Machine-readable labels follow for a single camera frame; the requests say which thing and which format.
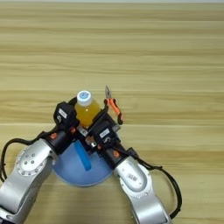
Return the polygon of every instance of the blue bowl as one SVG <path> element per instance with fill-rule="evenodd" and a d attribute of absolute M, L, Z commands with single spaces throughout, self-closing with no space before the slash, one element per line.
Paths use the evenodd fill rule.
<path fill-rule="evenodd" d="M 79 141 L 72 143 L 53 167 L 64 182 L 72 186 L 98 185 L 112 174 L 111 168 L 97 152 L 86 153 Z"/>

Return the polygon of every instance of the wooden table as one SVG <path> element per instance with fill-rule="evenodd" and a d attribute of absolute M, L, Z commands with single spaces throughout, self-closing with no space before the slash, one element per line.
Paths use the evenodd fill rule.
<path fill-rule="evenodd" d="M 175 224 L 224 221 L 223 4 L 0 3 L 0 144 L 53 126 L 58 102 L 109 85 L 122 143 L 179 182 Z M 8 172 L 22 149 L 13 145 Z M 167 211 L 175 197 L 152 173 Z M 115 178 L 89 188 L 54 174 L 26 224 L 133 223 Z"/>

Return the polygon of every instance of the black cable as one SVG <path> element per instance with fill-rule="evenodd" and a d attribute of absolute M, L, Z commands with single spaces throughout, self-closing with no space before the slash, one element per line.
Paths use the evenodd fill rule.
<path fill-rule="evenodd" d="M 123 151 L 118 148 L 115 148 L 115 150 L 119 151 L 127 156 L 133 157 L 135 160 L 137 160 L 137 162 L 140 165 L 144 166 L 149 171 L 153 171 L 153 170 L 161 171 L 170 180 L 170 182 L 173 186 L 173 189 L 177 195 L 177 202 L 178 202 L 176 209 L 170 214 L 170 217 L 173 220 L 178 215 L 178 213 L 181 211 L 181 207 L 182 207 L 182 194 L 181 194 L 181 191 L 179 189 L 179 185 L 178 185 L 178 182 L 176 181 L 176 179 L 168 171 L 164 170 L 163 166 L 154 166 L 151 164 L 147 164 L 145 161 L 143 161 L 141 158 L 139 158 L 138 155 L 128 153 L 127 151 Z"/>

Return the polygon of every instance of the blue handle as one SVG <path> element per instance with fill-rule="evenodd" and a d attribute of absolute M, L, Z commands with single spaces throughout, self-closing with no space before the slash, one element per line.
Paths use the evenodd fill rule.
<path fill-rule="evenodd" d="M 91 170 L 92 165 L 89 159 L 89 155 L 87 151 L 85 150 L 85 148 L 82 146 L 80 141 L 76 141 L 74 143 L 74 149 L 77 151 L 85 170 L 86 171 Z"/>

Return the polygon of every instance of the bottle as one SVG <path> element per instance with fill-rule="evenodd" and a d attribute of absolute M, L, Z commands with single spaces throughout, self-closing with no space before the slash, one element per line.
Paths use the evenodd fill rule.
<path fill-rule="evenodd" d="M 87 90 L 80 91 L 77 94 L 77 103 L 74 106 L 77 112 L 77 118 L 80 120 L 80 125 L 88 128 L 101 111 L 100 105 L 92 98 L 92 95 Z"/>

